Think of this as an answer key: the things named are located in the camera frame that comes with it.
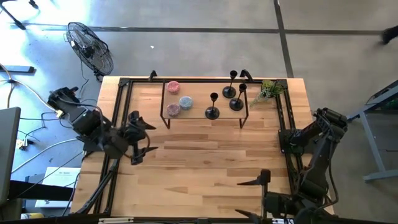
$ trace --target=wooden table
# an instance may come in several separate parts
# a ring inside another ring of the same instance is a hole
[[[109,119],[119,78],[105,77],[99,93],[98,106]],[[296,127],[304,128],[312,122],[304,81],[288,78],[287,83]],[[248,101],[257,95],[259,88],[260,84],[248,84]],[[261,169],[271,170],[270,191],[290,193],[285,158],[277,137],[280,126],[275,100],[251,108],[243,129],[236,119],[176,119],[167,129],[160,118],[161,94],[160,83],[135,83],[132,88],[130,112],[138,110],[145,121],[157,127],[148,134],[151,145],[159,148],[148,153],[138,166],[130,165],[122,157],[112,216],[243,217],[234,209],[261,214],[261,187],[236,185],[255,179]],[[287,116],[285,123],[289,128]],[[144,147],[146,140],[139,145]],[[96,152],[83,161],[72,211],[81,208],[97,187],[103,156]],[[310,155],[303,156],[304,165],[309,159]]]

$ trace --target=round container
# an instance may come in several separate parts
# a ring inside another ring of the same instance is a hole
[[[171,104],[167,106],[167,114],[169,116],[177,116],[180,113],[180,106],[178,104]]]
[[[192,108],[192,98],[190,98],[189,96],[183,96],[180,98],[180,107],[183,110],[189,110]]]
[[[180,91],[180,84],[176,81],[171,81],[167,84],[166,89],[171,94],[178,94]]]

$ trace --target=concrete floor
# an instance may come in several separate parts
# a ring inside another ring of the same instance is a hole
[[[39,11],[24,1],[4,5],[23,22],[36,24],[27,31],[9,27],[11,20],[0,14],[0,62],[31,65],[34,76],[15,74],[42,98],[63,86],[81,86],[80,60],[63,39],[62,31],[43,31],[40,24],[65,25],[70,21],[102,27],[209,27],[277,29],[272,0],[118,0],[37,1]],[[394,0],[280,0],[286,29],[383,30],[398,20]],[[230,70],[248,69],[254,77],[287,77],[279,34],[97,32],[113,55],[111,75],[228,76]],[[287,34],[294,77],[304,78],[311,109],[327,106],[350,114],[373,93],[397,79],[398,40],[377,45],[377,35]],[[90,69],[84,99],[97,99],[100,83]],[[0,86],[5,107],[8,84]],[[22,108],[22,117],[38,118],[46,107],[18,86],[11,106]],[[40,121],[21,121],[20,130],[40,127]],[[27,151],[17,151],[14,167],[47,146],[75,136],[58,121],[46,121],[47,129],[34,133],[40,142]],[[48,166],[60,166],[81,151],[70,142],[43,153],[12,175],[23,180],[41,174]],[[80,166],[80,159],[68,164]],[[346,218],[396,222],[397,179],[365,184],[362,176],[376,171],[369,144],[359,121],[338,146],[333,173],[340,201],[337,215]]]

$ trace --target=black metal frame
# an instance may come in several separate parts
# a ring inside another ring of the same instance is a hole
[[[246,70],[242,70],[241,77],[245,77],[246,76],[246,73],[244,71],[246,71]],[[192,79],[173,78],[173,79],[170,79],[170,80],[168,80],[168,79],[161,79],[161,80],[162,80],[163,87],[162,87],[162,102],[160,104],[160,118],[162,118],[162,121],[166,125],[167,129],[170,129],[170,118],[167,118],[167,122],[166,122],[165,118],[163,117],[164,92],[165,92],[165,85],[166,85],[167,81],[178,81],[179,83],[224,83],[224,82],[230,83],[231,82],[231,79],[227,79],[227,78],[225,78],[225,79],[216,79],[216,80],[215,79],[211,79],[211,78],[201,78],[201,79],[199,79],[199,78],[192,78]],[[235,82],[235,83],[246,83],[246,82],[253,83],[253,81],[254,80],[251,78],[251,76],[250,76],[250,79],[248,81],[243,80],[243,79],[233,80],[233,82]],[[244,124],[246,123],[246,120],[249,117],[248,95],[247,95],[246,91],[244,92],[244,105],[246,107],[246,117],[244,118],[243,122],[242,122],[243,118],[239,118],[239,127],[240,128],[243,128]]]
[[[129,111],[129,104],[130,104],[131,95],[132,95],[132,86],[134,83],[163,83],[163,93],[164,93],[164,88],[165,88],[164,83],[169,82],[169,81],[174,81],[174,80],[177,80],[178,82],[185,82],[185,83],[186,82],[190,82],[190,83],[200,83],[200,82],[222,83],[222,82],[230,82],[231,81],[228,78],[214,79],[214,78],[155,78],[155,77],[157,77],[157,74],[155,71],[152,71],[149,78],[120,78],[118,93],[116,95],[116,101],[115,101],[113,117],[112,117],[112,123],[114,126],[116,125],[118,112],[119,112],[119,108],[120,108],[120,104],[121,104],[121,95],[123,92],[123,88],[125,86],[127,87],[127,95],[126,95],[124,111],[123,111],[123,115],[122,115],[122,125],[126,124],[127,114]],[[246,77],[246,79],[237,79],[237,80],[234,80],[234,82],[243,82],[243,83],[247,83],[247,84],[261,84],[262,83],[262,80],[260,80],[260,79],[253,79],[247,70],[242,70],[240,77],[242,77],[242,78]],[[294,121],[292,104],[290,101],[287,80],[286,79],[274,79],[272,81],[278,82],[284,87],[284,98],[286,101],[286,110],[287,110],[287,116],[289,118],[290,128],[295,129],[295,121]],[[245,92],[245,100],[246,100],[246,114],[248,115],[249,109],[247,106],[246,92]],[[276,100],[279,124],[280,124],[279,131],[286,130],[286,125],[285,125],[285,120],[284,120],[284,112],[283,112],[283,108],[282,108],[282,102],[280,100],[280,95],[275,96],[275,100]],[[160,112],[161,117],[162,117],[162,108],[163,108],[163,100],[161,103],[161,112]],[[239,119],[239,121],[240,121],[239,123],[240,123],[241,127],[245,124],[247,118],[248,117],[245,118],[243,123],[241,123],[241,119]],[[166,126],[170,127],[170,120],[169,120],[169,124],[167,124],[163,117],[162,117],[162,119],[163,119],[163,122],[166,124]],[[296,173],[294,171],[292,171],[292,168],[294,168],[292,158],[291,158],[292,154],[289,152],[283,152],[283,151],[282,151],[282,153],[284,153],[285,159],[286,159],[290,191],[293,192],[294,191],[294,178],[295,178]],[[295,160],[297,163],[298,171],[300,172],[303,169],[302,158],[298,154],[294,154],[294,156],[295,156]],[[107,158],[107,156],[105,156],[105,158],[104,158],[103,168],[102,168],[103,172],[101,172],[100,180],[106,175],[106,170],[108,169],[108,166],[109,166],[109,159],[107,160],[106,158]],[[111,186],[109,188],[109,196],[108,196],[107,206],[105,208],[105,212],[109,216],[111,214],[111,209],[112,209],[113,195],[114,195],[115,186],[116,186],[117,172],[118,172],[118,166],[116,168],[116,173],[112,179]],[[102,201],[102,195],[99,196],[99,198],[96,202],[96,207],[95,207],[94,213],[99,212],[99,207],[101,206],[101,201]],[[197,220],[197,219],[198,219],[197,217],[190,217],[190,218],[189,217],[185,217],[185,218],[134,217],[134,222],[166,222],[166,221],[179,222],[179,221],[184,221],[184,220]],[[209,218],[207,220],[211,221],[212,223],[250,223],[251,222],[250,219],[248,219],[248,218]]]

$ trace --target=fan grille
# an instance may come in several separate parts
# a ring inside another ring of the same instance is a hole
[[[109,75],[113,70],[113,61],[106,44],[80,22],[68,24],[67,39],[77,56],[95,73]],[[87,54],[87,49],[93,49],[93,53]]]

